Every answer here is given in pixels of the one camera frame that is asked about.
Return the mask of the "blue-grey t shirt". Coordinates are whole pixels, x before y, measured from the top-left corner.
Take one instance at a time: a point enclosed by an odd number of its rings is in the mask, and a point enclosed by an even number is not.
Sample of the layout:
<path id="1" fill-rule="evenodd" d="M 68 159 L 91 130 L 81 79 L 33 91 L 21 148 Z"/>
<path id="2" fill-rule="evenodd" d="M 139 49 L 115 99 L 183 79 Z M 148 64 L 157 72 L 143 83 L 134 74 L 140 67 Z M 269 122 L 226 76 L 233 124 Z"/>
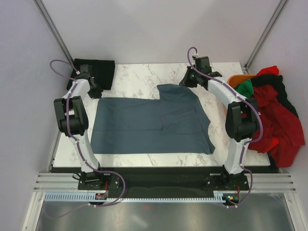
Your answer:
<path id="1" fill-rule="evenodd" d="M 157 88 L 159 99 L 99 99 L 91 136 L 95 154 L 214 152 L 198 96 L 174 84 Z"/>

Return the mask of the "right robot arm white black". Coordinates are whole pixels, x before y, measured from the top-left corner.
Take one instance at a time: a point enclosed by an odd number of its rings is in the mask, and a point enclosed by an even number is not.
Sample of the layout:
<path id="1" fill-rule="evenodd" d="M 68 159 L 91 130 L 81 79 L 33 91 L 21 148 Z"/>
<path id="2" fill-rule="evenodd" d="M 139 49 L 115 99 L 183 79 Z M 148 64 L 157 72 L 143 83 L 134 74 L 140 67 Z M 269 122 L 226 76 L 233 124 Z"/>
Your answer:
<path id="1" fill-rule="evenodd" d="M 262 131 L 255 99 L 240 95 L 213 72 L 207 56 L 193 55 L 180 85 L 195 88 L 202 86 L 214 94 L 227 109 L 225 130 L 230 138 L 227 160 L 220 175 L 213 176 L 209 184 L 219 190 L 249 190 L 243 160 L 249 143 L 257 131 Z"/>

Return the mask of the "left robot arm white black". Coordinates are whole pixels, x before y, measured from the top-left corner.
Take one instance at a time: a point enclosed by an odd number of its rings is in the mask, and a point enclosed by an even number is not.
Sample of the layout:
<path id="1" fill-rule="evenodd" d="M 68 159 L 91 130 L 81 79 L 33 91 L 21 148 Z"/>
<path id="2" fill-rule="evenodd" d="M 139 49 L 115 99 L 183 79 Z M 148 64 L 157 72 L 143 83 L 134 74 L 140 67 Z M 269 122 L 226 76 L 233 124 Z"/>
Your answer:
<path id="1" fill-rule="evenodd" d="M 95 83 L 92 66 L 83 64 L 72 78 L 68 92 L 53 102 L 58 129 L 69 138 L 79 155 L 81 173 L 77 180 L 83 185 L 101 189 L 105 185 L 105 176 L 100 174 L 100 164 L 94 156 L 88 137 L 89 119 L 83 104 L 85 96 L 99 99 L 103 89 Z"/>

